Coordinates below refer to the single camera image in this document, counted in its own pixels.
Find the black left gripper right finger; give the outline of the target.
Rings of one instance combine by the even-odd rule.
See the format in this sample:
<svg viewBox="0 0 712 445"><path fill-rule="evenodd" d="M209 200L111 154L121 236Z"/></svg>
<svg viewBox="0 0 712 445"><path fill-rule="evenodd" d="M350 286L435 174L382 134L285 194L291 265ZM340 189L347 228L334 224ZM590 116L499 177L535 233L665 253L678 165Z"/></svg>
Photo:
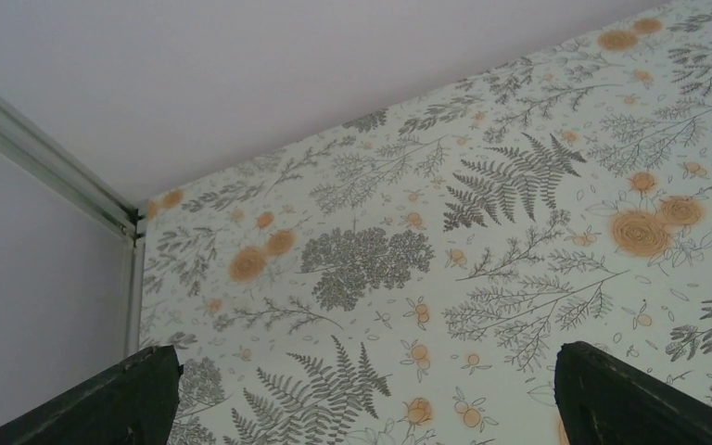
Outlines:
<svg viewBox="0 0 712 445"><path fill-rule="evenodd" d="M566 343L554 399L570 444L712 444L712 407L595 348Z"/></svg>

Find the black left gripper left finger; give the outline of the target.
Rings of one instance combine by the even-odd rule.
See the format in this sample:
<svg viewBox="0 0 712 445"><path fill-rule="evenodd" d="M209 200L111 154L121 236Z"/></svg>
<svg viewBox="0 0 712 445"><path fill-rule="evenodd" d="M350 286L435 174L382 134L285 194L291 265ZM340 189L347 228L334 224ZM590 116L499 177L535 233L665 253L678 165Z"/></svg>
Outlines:
<svg viewBox="0 0 712 445"><path fill-rule="evenodd" d="M183 373L173 346L145 348L0 426L0 444L165 444Z"/></svg>

